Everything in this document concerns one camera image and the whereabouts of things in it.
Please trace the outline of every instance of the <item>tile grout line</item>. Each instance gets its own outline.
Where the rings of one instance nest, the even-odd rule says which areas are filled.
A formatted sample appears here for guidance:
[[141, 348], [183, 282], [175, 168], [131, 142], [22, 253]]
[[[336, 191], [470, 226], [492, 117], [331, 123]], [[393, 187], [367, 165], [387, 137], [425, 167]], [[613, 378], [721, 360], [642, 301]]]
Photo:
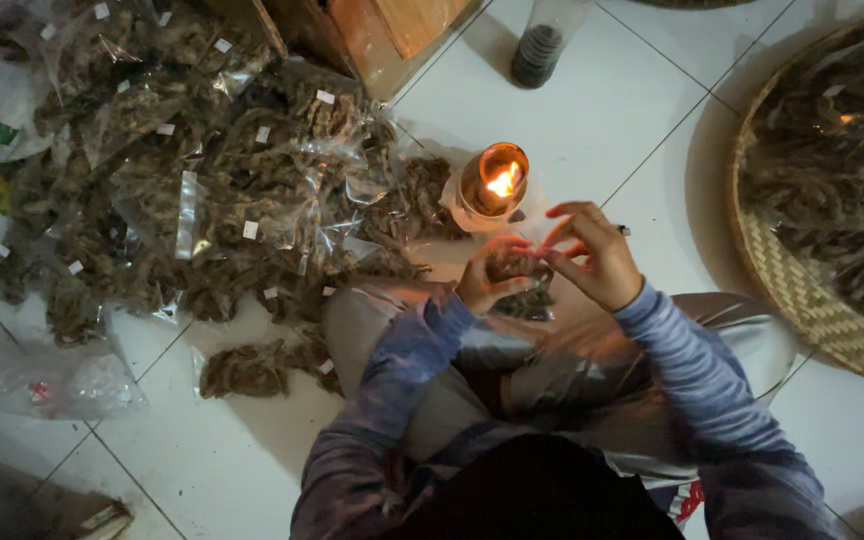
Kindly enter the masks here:
[[838, 520], [839, 520], [840, 522], [842, 522], [843, 525], [845, 525], [846, 527], [848, 527], [848, 530], [849, 530], [849, 531], [852, 531], [852, 533], [855, 534], [855, 536], [857, 536], [857, 537], [861, 538], [862, 540], [864, 540], [864, 536], [862, 536], [861, 534], [859, 534], [859, 532], [856, 530], [856, 528], [853, 527], [853, 526], [852, 526], [848, 521], [842, 519], [842, 516], [840, 516], [838, 512], [836, 512], [835, 510], [833, 510], [833, 508], [832, 508], [831, 506], [829, 506], [829, 503], [828, 503], [828, 502], [823, 502], [822, 504], [825, 505], [825, 508], [828, 509], [828, 511], [831, 512], [833, 516], [835, 516], [836, 518], [838, 518]]
[[701, 87], [701, 88], [702, 88], [703, 90], [705, 90], [706, 92], [711, 92], [711, 91], [712, 91], [711, 89], [707, 88], [704, 84], [702, 84], [702, 82], [700, 82], [698, 79], [696, 79], [695, 77], [692, 77], [692, 74], [691, 74], [689, 71], [686, 71], [685, 69], [683, 69], [680, 65], [678, 65], [678, 63], [676, 63], [675, 61], [673, 61], [672, 58], [670, 58], [670, 57], [667, 56], [665, 53], [663, 53], [663, 52], [660, 51], [658, 48], [656, 48], [656, 46], [653, 45], [652, 43], [650, 43], [650, 42], [648, 41], [648, 39], [646, 39], [645, 37], [642, 37], [641, 35], [639, 35], [638, 32], [636, 32], [635, 30], [633, 30], [632, 28], [630, 28], [629, 25], [627, 25], [627, 24], [625, 24], [624, 22], [622, 22], [622, 19], [620, 19], [620, 18], [616, 17], [615, 15], [613, 15], [612, 12], [609, 11], [608, 9], [606, 9], [605, 6], [603, 6], [601, 2], [596, 2], [595, 5], [596, 5], [600, 10], [602, 10], [603, 12], [605, 12], [606, 14], [608, 14], [609, 17], [611, 17], [612, 19], [615, 19], [616, 22], [618, 22], [618, 23], [621, 24], [623, 27], [625, 27], [625, 29], [628, 30], [629, 32], [631, 32], [633, 36], [635, 36], [636, 38], [639, 38], [640, 40], [642, 40], [642, 43], [645, 43], [646, 45], [648, 45], [648, 46], [649, 46], [649, 47], [650, 47], [654, 52], [658, 53], [659, 56], [661, 56], [661, 57], [663, 57], [664, 59], [666, 59], [666, 61], [668, 61], [668, 63], [671, 64], [672, 66], [676, 67], [676, 68], [678, 69], [678, 71], [681, 71], [682, 73], [684, 73], [685, 76], [688, 77], [689, 79], [691, 79], [692, 81], [694, 81], [696, 85], [698, 85], [699, 87]]
[[436, 56], [436, 58], [434, 60], [432, 60], [432, 63], [430, 63], [428, 65], [428, 67], [426, 67], [425, 70], [422, 71], [421, 75], [419, 75], [418, 78], [415, 79], [411, 84], [409, 84], [409, 87], [405, 90], [405, 92], [403, 92], [402, 95], [399, 96], [398, 99], [396, 99], [395, 102], [391, 104], [392, 107], [395, 107], [398, 104], [400, 104], [400, 102], [402, 102], [402, 100], [405, 99], [405, 96], [409, 95], [409, 92], [412, 92], [412, 89], [414, 89], [416, 87], [416, 85], [419, 84], [419, 81], [423, 80], [423, 78], [426, 77], [426, 74], [429, 71], [431, 71], [432, 68], [434, 68], [436, 64], [438, 64], [439, 60], [441, 60], [442, 57], [445, 56], [446, 53], [449, 52], [449, 50], [452, 48], [452, 45], [454, 45], [455, 43], [457, 43], [459, 40], [462, 39], [462, 34], [464, 34], [467, 30], [472, 28], [476, 19], [479, 19], [479, 17], [481, 17], [482, 14], [486, 13], [486, 10], [489, 8], [489, 6], [492, 6], [493, 2], [495, 2], [495, 0], [486, 0], [484, 2], [485, 6], [483, 6], [481, 9], [479, 9], [479, 11], [477, 13], [475, 13], [475, 16], [468, 19], [468, 21], [465, 23], [465, 25], [460, 30], [458, 30], [456, 32], [455, 39], [452, 39], [452, 41], [448, 45], [446, 45], [444, 49], [442, 49], [441, 53], [439, 53]]
[[145, 368], [145, 371], [143, 371], [142, 374], [138, 375], [138, 378], [135, 380], [136, 383], [138, 383], [139, 381], [142, 381], [142, 378], [145, 377], [145, 375], [146, 375], [147, 373], [149, 373], [149, 370], [151, 370], [151, 369], [152, 369], [156, 364], [159, 363], [160, 360], [162, 360], [162, 357], [164, 357], [165, 354], [169, 352], [169, 349], [172, 349], [172, 346], [175, 345], [177, 341], [179, 341], [179, 338], [181, 338], [182, 336], [184, 336], [184, 335], [186, 334], [186, 331], [187, 331], [187, 330], [188, 330], [188, 329], [189, 329], [193, 324], [195, 324], [195, 320], [190, 321], [189, 324], [186, 325], [186, 326], [182, 329], [182, 331], [178, 333], [178, 335], [177, 335], [177, 336], [172, 340], [172, 343], [169, 343], [169, 346], [166, 347], [165, 350], [162, 350], [162, 353], [159, 354], [158, 357], [155, 358], [155, 361], [154, 361], [154, 362], [151, 362], [151, 364], [149, 365], [149, 367]]
[[642, 159], [642, 162], [638, 166], [636, 166], [634, 170], [631, 171], [630, 175], [627, 178], [625, 178], [624, 180], [622, 180], [622, 183], [620, 183], [618, 185], [618, 187], [614, 191], [612, 191], [610, 195], [608, 195], [608, 198], [605, 200], [605, 202], [602, 202], [601, 204], [599, 204], [599, 208], [605, 210], [606, 205], [609, 203], [609, 201], [612, 201], [613, 197], [615, 197], [616, 194], [620, 190], [622, 190], [622, 188], [624, 188], [626, 184], [629, 183], [629, 181], [632, 179], [632, 177], [636, 176], [636, 173], [639, 172], [639, 169], [641, 169], [642, 166], [644, 166], [645, 163], [649, 161], [649, 158], [651, 158], [654, 153], [656, 153], [660, 148], [662, 148], [663, 144], [666, 144], [666, 141], [668, 141], [668, 139], [670, 137], [672, 137], [672, 134], [674, 134], [675, 131], [679, 129], [679, 126], [681, 126], [682, 123], [686, 121], [686, 118], [689, 118], [689, 115], [691, 115], [692, 112], [696, 110], [696, 108], [698, 108], [700, 105], [702, 105], [702, 102], [705, 101], [706, 98], [709, 97], [710, 95], [712, 95], [712, 92], [710, 92], [708, 89], [706, 89], [705, 95], [703, 95], [701, 98], [699, 98], [699, 101], [697, 101], [695, 104], [692, 105], [692, 108], [690, 108], [688, 110], [688, 112], [685, 114], [685, 116], [681, 117], [681, 119], [678, 120], [678, 122], [676, 123], [675, 126], [672, 127], [672, 129], [669, 129], [669, 132], [667, 132], [665, 134], [665, 136], [662, 138], [661, 141], [658, 141], [658, 144], [655, 145], [655, 147], [652, 149], [652, 152], [649, 152], [649, 154], [646, 155], [644, 159]]
[[79, 447], [82, 446], [82, 443], [86, 442], [86, 439], [89, 438], [89, 435], [91, 435], [92, 433], [92, 427], [86, 422], [82, 423], [85, 424], [86, 428], [88, 428], [88, 432], [85, 434], [85, 436], [82, 436], [81, 440], [78, 441], [78, 443], [74, 447], [72, 447], [72, 449], [70, 449], [68, 453], [66, 453], [65, 457], [63, 457], [57, 465], [55, 465], [54, 469], [52, 469], [52, 472], [49, 472], [48, 475], [42, 478], [42, 481], [40, 481], [38, 485], [35, 486], [35, 489], [31, 490], [31, 493], [29, 494], [29, 499], [39, 495], [39, 492], [42, 491], [42, 488], [45, 487], [46, 484], [48, 484], [49, 480], [52, 479], [52, 476], [56, 473], [56, 471], [58, 471], [60, 467], [62, 467], [66, 463], [66, 460], [71, 458], [72, 455], [75, 454], [75, 451], [77, 451]]
[[179, 530], [179, 528], [176, 526], [176, 524], [174, 522], [172, 522], [171, 519], [169, 519], [169, 516], [165, 514], [165, 511], [162, 510], [162, 507], [159, 506], [159, 503], [156, 502], [156, 500], [154, 498], [152, 498], [151, 495], [149, 495], [149, 492], [145, 490], [145, 487], [143, 487], [142, 484], [138, 483], [138, 480], [136, 479], [136, 477], [133, 476], [133, 474], [131, 472], [129, 472], [129, 469], [127, 469], [125, 464], [122, 463], [122, 461], [119, 459], [119, 456], [115, 455], [115, 452], [113, 451], [113, 449], [109, 448], [109, 445], [106, 444], [106, 441], [102, 440], [102, 437], [100, 437], [99, 434], [95, 432], [95, 429], [92, 429], [91, 426], [89, 427], [89, 430], [92, 433], [92, 435], [95, 436], [95, 439], [97, 441], [99, 441], [100, 444], [102, 444], [102, 448], [105, 448], [105, 451], [108, 452], [108, 454], [110, 456], [112, 456], [112, 459], [115, 460], [115, 462], [119, 464], [119, 467], [122, 467], [122, 470], [125, 471], [125, 473], [132, 480], [132, 482], [138, 487], [139, 491], [141, 491], [142, 494], [145, 495], [145, 497], [149, 500], [151, 505], [153, 507], [155, 507], [155, 509], [158, 510], [158, 513], [161, 514], [163, 518], [165, 518], [165, 521], [168, 522], [168, 524], [170, 526], [172, 526], [172, 529], [178, 534], [178, 536], [180, 536], [182, 538], [182, 540], [187, 540], [186, 535], [183, 534], [183, 532], [181, 530]]
[[[774, 19], [772, 19], [772, 22], [769, 23], [769, 26], [766, 26], [765, 30], [762, 30], [762, 32], [749, 45], [749, 48], [746, 49], [744, 53], [739, 55], [738, 58], [736, 58], [735, 61], [732, 63], [732, 65], [730, 65], [728, 67], [728, 69], [726, 69], [725, 73], [723, 73], [722, 76], [719, 77], [719, 79], [715, 81], [715, 83], [712, 85], [713, 89], [715, 89], [715, 87], [717, 87], [719, 85], [719, 83], [721, 83], [722, 81], [725, 80], [726, 75], [729, 75], [729, 72], [732, 71], [733, 69], [735, 69], [736, 66], [738, 66], [738, 63], [742, 62], [742, 59], [744, 59], [745, 56], [749, 54], [749, 51], [751, 51], [752, 48], [756, 46], [756, 43], [759, 43], [759, 40], [762, 39], [762, 36], [765, 36], [765, 33], [768, 32], [769, 29], [772, 28], [777, 22], [779, 22], [779, 19], [781, 19], [782, 16], [784, 16], [786, 14], [786, 12], [789, 11], [789, 8], [792, 7], [792, 4], [795, 4], [795, 1], [796, 0], [792, 0], [791, 2], [789, 2], [788, 6], [785, 6], [785, 8], [782, 11], [780, 11], [778, 13], [778, 15], [775, 16]], [[731, 105], [726, 104], [726, 106], [728, 106], [729, 109], [732, 109], [733, 111], [735, 111], [738, 115], [742, 115], [741, 112], [739, 112], [738, 110], [735, 110]]]

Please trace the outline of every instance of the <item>green lettering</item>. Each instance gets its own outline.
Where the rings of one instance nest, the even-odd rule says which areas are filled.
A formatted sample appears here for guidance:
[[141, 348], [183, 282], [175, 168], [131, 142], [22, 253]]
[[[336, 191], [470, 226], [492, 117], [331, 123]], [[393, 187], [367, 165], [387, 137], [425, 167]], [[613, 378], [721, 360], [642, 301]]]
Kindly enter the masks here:
[[0, 144], [9, 146], [18, 136], [18, 129], [0, 122]]

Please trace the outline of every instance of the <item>sleeve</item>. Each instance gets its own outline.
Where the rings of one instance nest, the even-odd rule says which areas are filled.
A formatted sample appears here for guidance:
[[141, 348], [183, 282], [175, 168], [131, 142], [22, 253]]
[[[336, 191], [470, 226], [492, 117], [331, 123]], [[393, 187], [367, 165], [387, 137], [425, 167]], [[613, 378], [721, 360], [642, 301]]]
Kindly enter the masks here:
[[648, 283], [615, 313], [690, 431], [715, 539], [833, 538], [822, 484], [757, 402], [738, 359]]
[[362, 384], [312, 445], [292, 515], [295, 540], [375, 538], [387, 450], [402, 439], [426, 383], [449, 367], [475, 322], [454, 293], [399, 314], [379, 340]]

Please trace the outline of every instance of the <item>candle flame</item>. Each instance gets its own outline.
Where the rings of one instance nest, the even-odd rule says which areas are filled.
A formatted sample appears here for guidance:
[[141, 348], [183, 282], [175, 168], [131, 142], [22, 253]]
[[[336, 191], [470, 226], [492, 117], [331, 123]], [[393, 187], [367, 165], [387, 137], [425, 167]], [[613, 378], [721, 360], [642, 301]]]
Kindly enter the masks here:
[[502, 172], [486, 184], [486, 188], [499, 197], [508, 197], [516, 192], [515, 180], [519, 176], [519, 164], [513, 161], [509, 170]]

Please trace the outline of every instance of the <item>bamboo basket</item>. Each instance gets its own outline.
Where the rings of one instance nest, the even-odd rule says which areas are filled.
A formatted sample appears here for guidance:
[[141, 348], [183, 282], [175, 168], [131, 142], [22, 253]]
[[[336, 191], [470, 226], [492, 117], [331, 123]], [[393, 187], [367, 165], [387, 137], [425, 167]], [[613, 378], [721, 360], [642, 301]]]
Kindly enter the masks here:
[[729, 164], [728, 221], [750, 276], [768, 295], [793, 329], [837, 362], [864, 376], [864, 316], [856, 313], [834, 290], [823, 285], [817, 265], [799, 261], [774, 235], [770, 222], [742, 204], [739, 182], [746, 151], [755, 141], [753, 119], [786, 72], [818, 51], [833, 51], [850, 36], [864, 31], [864, 19], [819, 39], [774, 73], [752, 102], [738, 133]]

